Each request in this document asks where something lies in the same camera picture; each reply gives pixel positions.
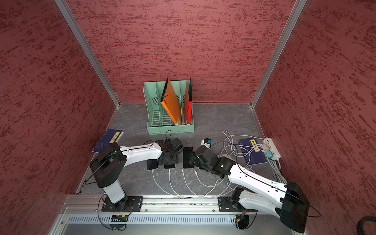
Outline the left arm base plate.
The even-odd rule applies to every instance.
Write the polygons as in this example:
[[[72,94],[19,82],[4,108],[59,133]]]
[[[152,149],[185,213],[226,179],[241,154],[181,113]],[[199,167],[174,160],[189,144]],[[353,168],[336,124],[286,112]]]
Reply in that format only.
[[[117,203],[111,202],[109,197],[104,197],[102,212],[140,212],[143,204],[142,196],[126,196]]]

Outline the orange folder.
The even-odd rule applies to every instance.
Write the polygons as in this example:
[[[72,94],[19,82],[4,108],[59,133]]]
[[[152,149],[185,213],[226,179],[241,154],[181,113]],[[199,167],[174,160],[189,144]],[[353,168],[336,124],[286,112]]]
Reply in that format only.
[[[160,101],[175,125],[182,124],[181,105],[169,79],[166,80]]]

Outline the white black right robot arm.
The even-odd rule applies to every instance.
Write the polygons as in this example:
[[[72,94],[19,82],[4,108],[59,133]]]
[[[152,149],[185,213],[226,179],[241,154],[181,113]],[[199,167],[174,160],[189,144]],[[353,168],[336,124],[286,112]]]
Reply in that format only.
[[[284,184],[257,175],[237,161],[217,157],[205,146],[188,154],[187,159],[190,165],[239,186],[230,198],[234,210],[265,212],[278,217],[289,229],[301,234],[305,232],[311,205],[298,184]]]

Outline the aluminium front rail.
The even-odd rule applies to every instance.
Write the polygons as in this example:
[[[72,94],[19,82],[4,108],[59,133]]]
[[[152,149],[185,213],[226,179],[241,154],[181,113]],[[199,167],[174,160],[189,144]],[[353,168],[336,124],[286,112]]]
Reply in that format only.
[[[245,196],[236,199],[245,209],[255,209],[261,213],[278,216],[281,212],[271,201],[245,191]],[[217,198],[178,198],[162,195],[145,195],[140,212],[175,214],[211,214],[220,213]],[[104,199],[99,194],[68,195],[60,209],[61,213],[95,213],[102,209]]]

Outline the purple notebook right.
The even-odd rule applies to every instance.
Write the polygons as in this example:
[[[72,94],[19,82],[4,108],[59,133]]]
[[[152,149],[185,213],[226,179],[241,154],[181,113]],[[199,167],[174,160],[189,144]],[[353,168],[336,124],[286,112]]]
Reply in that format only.
[[[264,164],[267,162],[263,152],[261,139],[246,138],[238,140],[242,156],[247,165]]]

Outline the green plastic file organizer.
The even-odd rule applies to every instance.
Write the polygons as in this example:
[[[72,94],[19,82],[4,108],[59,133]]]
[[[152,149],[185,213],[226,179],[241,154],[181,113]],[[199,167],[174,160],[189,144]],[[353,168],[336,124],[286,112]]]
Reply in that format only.
[[[182,125],[175,125],[161,104],[165,82],[146,82],[144,84],[144,97],[148,112],[147,130],[150,135],[161,135],[167,131],[171,131],[173,134],[194,132],[193,114],[191,114],[189,124],[186,123],[185,118],[186,98],[189,99],[190,105],[193,104],[191,82],[189,80],[175,80],[171,81],[171,85],[181,105]]]

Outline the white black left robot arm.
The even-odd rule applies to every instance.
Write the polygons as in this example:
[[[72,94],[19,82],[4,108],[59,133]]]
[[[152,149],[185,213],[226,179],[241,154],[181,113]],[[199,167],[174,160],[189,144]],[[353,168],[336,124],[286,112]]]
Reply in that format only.
[[[123,210],[128,198],[119,181],[120,173],[131,164],[153,160],[157,165],[175,165],[183,150],[182,142],[175,138],[148,141],[141,146],[119,146],[111,143],[90,162],[92,177],[101,188],[109,203]]]

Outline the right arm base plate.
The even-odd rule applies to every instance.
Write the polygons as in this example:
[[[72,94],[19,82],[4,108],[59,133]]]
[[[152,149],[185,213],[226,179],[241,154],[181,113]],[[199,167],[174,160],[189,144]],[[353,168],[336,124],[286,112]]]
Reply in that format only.
[[[229,196],[218,197],[217,200],[220,212],[256,212],[255,209],[245,209],[238,201],[232,199]]]

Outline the purple notebook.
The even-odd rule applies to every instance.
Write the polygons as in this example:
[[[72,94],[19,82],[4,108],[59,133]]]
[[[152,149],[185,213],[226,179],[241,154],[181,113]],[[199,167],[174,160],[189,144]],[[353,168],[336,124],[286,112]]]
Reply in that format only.
[[[247,165],[264,164],[267,162],[263,152],[261,139],[246,138],[238,140],[242,156]]]
[[[101,153],[109,144],[117,143],[123,135],[122,130],[107,129],[92,149],[93,153]]]

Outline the purple notebook left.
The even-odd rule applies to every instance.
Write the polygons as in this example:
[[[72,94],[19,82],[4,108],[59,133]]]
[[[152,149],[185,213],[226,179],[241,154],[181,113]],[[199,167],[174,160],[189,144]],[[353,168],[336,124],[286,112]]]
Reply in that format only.
[[[93,153],[101,153],[109,144],[117,143],[123,135],[122,130],[107,129],[92,149]]]

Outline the red folder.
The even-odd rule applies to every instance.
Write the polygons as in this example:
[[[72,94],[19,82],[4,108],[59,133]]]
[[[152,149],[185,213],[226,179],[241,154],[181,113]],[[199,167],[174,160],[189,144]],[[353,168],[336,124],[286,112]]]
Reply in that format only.
[[[191,80],[187,80],[186,91],[185,91],[185,105],[184,105],[184,117],[185,124],[190,125],[192,119],[192,83]]]

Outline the white power strip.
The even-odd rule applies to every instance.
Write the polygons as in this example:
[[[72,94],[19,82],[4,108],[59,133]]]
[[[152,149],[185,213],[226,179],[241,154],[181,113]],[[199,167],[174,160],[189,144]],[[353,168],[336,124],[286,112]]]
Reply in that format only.
[[[265,138],[263,140],[263,144],[266,146],[266,151],[269,151],[270,153],[267,153],[266,156],[274,161],[278,161],[281,158],[281,154],[277,150],[276,145],[274,144],[273,140],[271,138]]]

